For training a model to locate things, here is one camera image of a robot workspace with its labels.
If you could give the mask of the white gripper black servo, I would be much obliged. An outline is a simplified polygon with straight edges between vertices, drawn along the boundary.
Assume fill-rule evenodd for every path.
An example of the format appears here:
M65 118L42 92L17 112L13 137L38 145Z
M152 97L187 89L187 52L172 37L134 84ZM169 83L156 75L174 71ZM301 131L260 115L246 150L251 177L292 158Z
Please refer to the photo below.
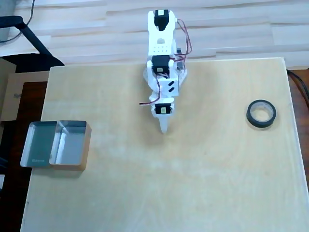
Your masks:
M160 128L163 134L167 133L168 131L169 115L171 115L173 111L174 97L167 97L162 95L159 100L151 104L151 113L154 117L158 117Z

